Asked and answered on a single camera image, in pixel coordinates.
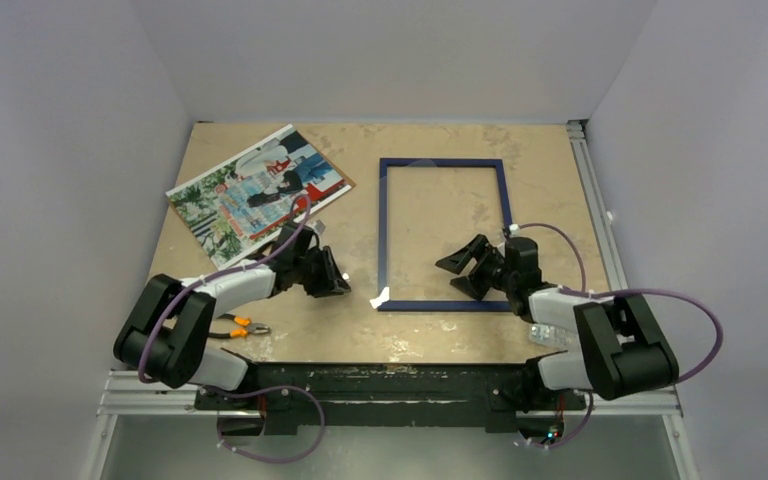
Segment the blue wooden picture frame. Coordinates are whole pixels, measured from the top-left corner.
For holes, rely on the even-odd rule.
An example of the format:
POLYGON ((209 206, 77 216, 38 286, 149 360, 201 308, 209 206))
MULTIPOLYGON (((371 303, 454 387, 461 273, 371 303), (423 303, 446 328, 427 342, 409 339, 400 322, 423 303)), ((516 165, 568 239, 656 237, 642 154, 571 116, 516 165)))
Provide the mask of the blue wooden picture frame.
POLYGON ((374 309, 386 313, 502 313, 506 301, 476 300, 393 300, 389 289, 388 173, 391 168, 481 168, 495 172, 503 225, 513 223, 509 189, 501 159, 476 158, 394 158, 379 162, 377 286, 379 296, 371 301, 374 309))

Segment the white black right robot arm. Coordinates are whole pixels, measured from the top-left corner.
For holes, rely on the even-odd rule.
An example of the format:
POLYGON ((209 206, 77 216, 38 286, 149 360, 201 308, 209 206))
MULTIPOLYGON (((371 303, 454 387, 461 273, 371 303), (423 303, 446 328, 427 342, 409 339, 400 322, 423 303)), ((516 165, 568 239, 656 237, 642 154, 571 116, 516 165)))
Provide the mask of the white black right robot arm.
POLYGON ((642 295, 597 297, 545 281, 538 245, 528 237, 496 247, 477 235, 435 265, 473 300, 500 291, 514 315, 576 335, 571 348, 526 362, 512 390, 517 401, 544 407, 571 390, 613 400, 678 380, 677 357, 642 295))

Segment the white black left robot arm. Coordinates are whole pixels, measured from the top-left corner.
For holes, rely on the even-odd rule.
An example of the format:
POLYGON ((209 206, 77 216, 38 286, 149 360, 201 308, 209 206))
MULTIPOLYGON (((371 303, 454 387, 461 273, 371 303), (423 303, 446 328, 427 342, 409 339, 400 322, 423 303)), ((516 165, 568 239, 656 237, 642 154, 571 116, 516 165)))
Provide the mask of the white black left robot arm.
POLYGON ((252 405, 258 382, 247 375, 249 364, 243 357, 209 346, 212 322, 296 285, 313 298, 351 290, 332 250, 319 244, 313 228, 290 223, 279 242, 262 259, 246 259, 204 277, 152 277, 114 341, 114 357, 136 368, 148 382, 218 388, 232 408, 252 405))

